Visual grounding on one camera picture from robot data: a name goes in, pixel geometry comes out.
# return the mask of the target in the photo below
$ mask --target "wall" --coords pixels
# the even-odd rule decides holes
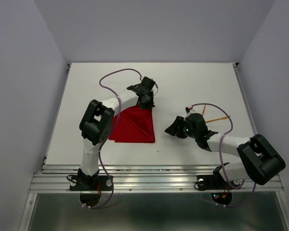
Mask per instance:
[[[71,62],[238,62],[274,0],[35,0]]]
[[[0,231],[18,230],[66,68],[35,3],[0,0]]]
[[[289,0],[276,0],[239,65],[257,129],[284,157],[289,202]]]

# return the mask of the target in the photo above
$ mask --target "red cloth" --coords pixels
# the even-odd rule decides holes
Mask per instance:
[[[154,143],[152,110],[141,109],[136,105],[121,112],[119,122],[109,139],[119,143]]]

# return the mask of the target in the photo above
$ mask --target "purple cable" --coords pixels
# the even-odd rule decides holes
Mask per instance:
[[[102,78],[100,79],[100,81],[99,81],[100,86],[101,86],[102,88],[105,88],[105,89],[107,89],[107,90],[110,90],[110,91],[118,98],[118,103],[119,103],[119,105],[118,105],[118,115],[117,115],[117,119],[116,119],[116,122],[115,122],[113,128],[111,129],[109,135],[111,135],[111,133],[113,132],[113,130],[115,129],[115,127],[117,126],[117,124],[118,124],[118,122],[119,122],[119,118],[120,118],[120,114],[121,114],[121,100],[120,100],[120,98],[118,97],[118,94],[117,94],[114,90],[112,90],[111,88],[109,88],[109,87],[107,87],[107,86],[104,86],[104,85],[102,84],[102,80],[103,80],[104,78],[110,76],[110,75],[113,75],[113,74],[118,73],[118,72],[121,72],[121,71],[135,71],[135,72],[137,72],[137,73],[140,75],[140,78],[142,77],[142,75],[140,74],[139,71],[137,71],[137,70],[135,70],[135,69],[131,69],[131,68],[125,68],[125,69],[121,69],[121,70],[118,70],[118,71],[111,72],[111,73],[105,75],[104,77],[102,77]],[[99,158],[99,160],[100,160],[100,164],[101,164],[104,172],[106,173],[106,175],[107,175],[108,178],[110,179],[110,182],[111,182],[111,194],[110,194],[109,198],[108,198],[104,203],[102,203],[101,205],[99,205],[99,206],[97,206],[97,207],[88,207],[87,205],[82,204],[82,206],[84,206],[84,207],[86,207],[86,208],[89,208],[89,209],[97,209],[97,208],[101,208],[101,207],[105,206],[105,205],[110,201],[110,199],[112,198],[112,196],[113,196],[113,194],[114,194],[114,183],[113,183],[113,181],[112,181],[111,176],[110,176],[109,173],[107,172],[107,170],[106,170],[106,168],[105,168],[105,165],[103,164],[102,158],[101,158],[101,150],[102,150],[102,147],[104,146],[105,142],[102,143],[102,145],[100,146],[100,148],[99,148],[99,150],[98,150],[98,158]]]
[[[199,106],[199,105],[209,105],[209,106],[216,107],[217,109],[221,110],[221,111],[228,117],[228,119],[229,119],[229,121],[230,121],[230,125],[231,125],[230,129],[222,135],[221,140],[220,140],[220,144],[219,144],[220,161],[221,161],[221,166],[222,166],[222,169],[223,169],[223,173],[224,173],[224,175],[225,175],[225,178],[226,178],[226,180],[227,180],[227,183],[228,183],[229,187],[231,187],[232,189],[240,189],[240,188],[243,186],[243,184],[244,184],[245,181],[243,180],[242,183],[241,183],[239,186],[237,186],[237,187],[233,186],[233,185],[231,184],[228,176],[227,176],[226,169],[225,169],[225,165],[223,164],[223,155],[222,155],[223,139],[224,139],[225,135],[229,134],[229,133],[232,132],[232,130],[233,130],[233,122],[232,122],[232,119],[230,118],[230,116],[228,115],[228,113],[227,113],[226,111],[224,111],[222,108],[220,108],[219,106],[214,105],[214,104],[212,104],[212,103],[196,103],[196,104],[193,104],[192,107],[194,107],[194,106]],[[236,206],[239,206],[239,205],[242,205],[242,204],[246,203],[246,202],[252,197],[253,193],[255,192],[255,189],[256,189],[256,183],[254,184],[254,187],[253,187],[253,189],[252,189],[252,191],[251,191],[250,196],[249,196],[245,201],[243,201],[243,202],[241,202],[241,203],[238,203],[238,204],[235,204],[235,205],[227,205],[226,207],[236,207]]]

